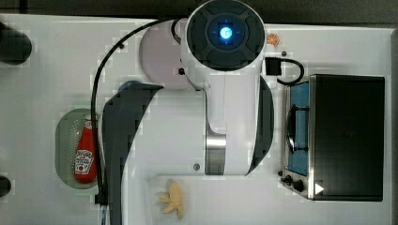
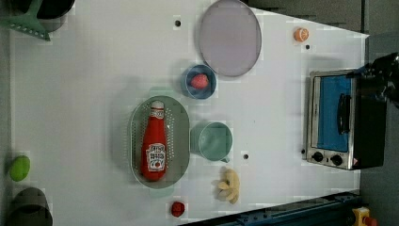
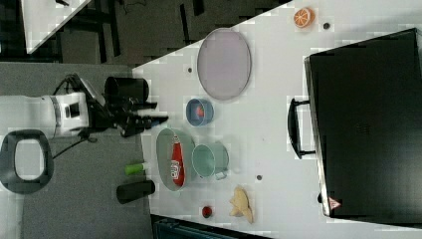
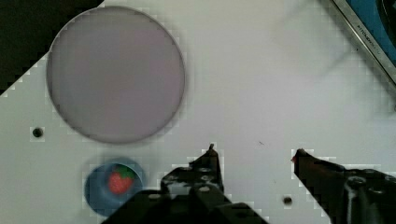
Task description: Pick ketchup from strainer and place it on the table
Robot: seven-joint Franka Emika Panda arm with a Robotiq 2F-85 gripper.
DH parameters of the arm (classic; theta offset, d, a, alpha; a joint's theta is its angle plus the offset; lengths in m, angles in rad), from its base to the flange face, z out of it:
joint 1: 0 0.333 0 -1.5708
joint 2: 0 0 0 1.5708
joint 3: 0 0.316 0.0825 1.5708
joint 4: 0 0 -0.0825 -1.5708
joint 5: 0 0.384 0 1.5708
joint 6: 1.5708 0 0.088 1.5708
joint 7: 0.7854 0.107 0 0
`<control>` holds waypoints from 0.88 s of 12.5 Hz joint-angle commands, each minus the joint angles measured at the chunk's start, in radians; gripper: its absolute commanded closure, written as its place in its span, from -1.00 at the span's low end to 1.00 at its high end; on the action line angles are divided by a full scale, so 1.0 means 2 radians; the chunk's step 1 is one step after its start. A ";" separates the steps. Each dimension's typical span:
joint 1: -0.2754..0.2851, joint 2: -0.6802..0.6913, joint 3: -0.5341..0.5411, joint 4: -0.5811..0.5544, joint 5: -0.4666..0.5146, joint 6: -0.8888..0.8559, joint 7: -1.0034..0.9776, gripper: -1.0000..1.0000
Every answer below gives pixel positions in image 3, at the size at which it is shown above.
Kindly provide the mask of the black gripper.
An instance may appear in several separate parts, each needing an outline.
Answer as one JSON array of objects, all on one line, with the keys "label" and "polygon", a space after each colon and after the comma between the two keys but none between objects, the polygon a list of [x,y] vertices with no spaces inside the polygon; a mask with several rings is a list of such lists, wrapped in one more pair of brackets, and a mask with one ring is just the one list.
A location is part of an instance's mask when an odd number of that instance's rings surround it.
[{"label": "black gripper", "polygon": [[101,105],[97,100],[88,100],[89,126],[87,134],[117,128],[122,137],[130,137],[161,124],[159,120],[145,121],[134,112],[138,109],[156,109],[157,103],[138,104],[132,100],[117,100]]}]

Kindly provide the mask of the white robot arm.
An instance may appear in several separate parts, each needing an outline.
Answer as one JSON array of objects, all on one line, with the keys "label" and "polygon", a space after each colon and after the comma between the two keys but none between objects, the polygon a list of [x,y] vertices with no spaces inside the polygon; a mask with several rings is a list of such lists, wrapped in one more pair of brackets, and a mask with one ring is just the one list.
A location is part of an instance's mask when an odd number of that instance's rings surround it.
[{"label": "white robot arm", "polygon": [[84,93],[1,97],[1,139],[20,135],[46,139],[84,137],[109,128],[131,136],[167,120],[166,116],[141,116],[123,106],[108,109]]}]

